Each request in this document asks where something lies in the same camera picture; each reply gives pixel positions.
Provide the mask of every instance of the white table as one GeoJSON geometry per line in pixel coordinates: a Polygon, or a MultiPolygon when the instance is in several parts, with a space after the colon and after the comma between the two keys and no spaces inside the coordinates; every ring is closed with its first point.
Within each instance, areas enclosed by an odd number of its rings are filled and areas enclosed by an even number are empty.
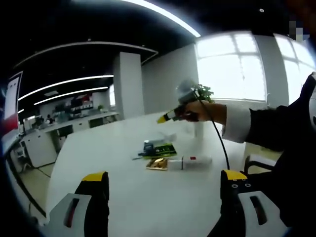
{"type": "MultiPolygon", "coordinates": [[[[81,179],[107,171],[110,180],[110,237],[206,236],[220,216],[220,172],[225,157],[215,129],[204,125],[204,138],[194,138],[186,121],[156,124],[162,113],[118,121],[71,134],[66,140],[48,188],[46,211],[81,179]],[[176,133],[179,155],[211,155],[209,171],[146,170],[148,161],[131,160],[144,140],[176,133]]],[[[231,168],[240,170],[244,144],[224,142],[231,168]]]]}

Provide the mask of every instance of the green plant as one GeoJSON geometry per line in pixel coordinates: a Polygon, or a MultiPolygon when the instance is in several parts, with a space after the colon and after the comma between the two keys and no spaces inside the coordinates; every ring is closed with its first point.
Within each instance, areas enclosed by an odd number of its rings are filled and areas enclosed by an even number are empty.
{"type": "Polygon", "coordinates": [[[214,95],[214,92],[210,91],[211,87],[204,86],[202,84],[198,84],[197,86],[195,86],[195,88],[197,89],[197,92],[199,94],[199,99],[200,100],[206,100],[208,102],[214,102],[211,99],[211,95],[214,95]]]}

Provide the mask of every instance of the hand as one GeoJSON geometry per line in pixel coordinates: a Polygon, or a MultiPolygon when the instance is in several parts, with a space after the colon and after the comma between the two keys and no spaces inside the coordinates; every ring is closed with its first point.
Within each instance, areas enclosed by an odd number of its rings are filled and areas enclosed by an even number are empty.
{"type": "Polygon", "coordinates": [[[188,103],[186,105],[186,111],[182,115],[182,118],[190,122],[195,122],[196,120],[193,120],[192,116],[190,116],[192,113],[195,113],[199,121],[209,121],[210,117],[208,115],[208,112],[205,109],[209,110],[210,105],[212,103],[207,102],[205,100],[203,100],[202,103],[205,106],[203,106],[200,101],[194,101],[194,102],[188,103]]]}

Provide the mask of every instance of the white shirt cuff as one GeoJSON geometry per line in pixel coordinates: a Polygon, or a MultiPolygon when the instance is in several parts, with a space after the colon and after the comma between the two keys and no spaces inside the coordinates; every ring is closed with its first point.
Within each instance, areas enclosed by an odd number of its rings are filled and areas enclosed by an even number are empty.
{"type": "Polygon", "coordinates": [[[244,143],[251,126],[250,109],[226,106],[226,126],[223,127],[222,137],[237,143],[244,143]]]}

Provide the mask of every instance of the white bottle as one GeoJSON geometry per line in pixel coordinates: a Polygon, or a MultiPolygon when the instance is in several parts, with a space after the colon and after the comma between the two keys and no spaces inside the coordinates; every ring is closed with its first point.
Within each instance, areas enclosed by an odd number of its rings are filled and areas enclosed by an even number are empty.
{"type": "Polygon", "coordinates": [[[210,168],[212,158],[207,156],[183,157],[183,169],[186,170],[206,170],[210,168]]]}
{"type": "Polygon", "coordinates": [[[207,156],[190,156],[168,159],[168,170],[207,170],[212,158],[207,156]]]}

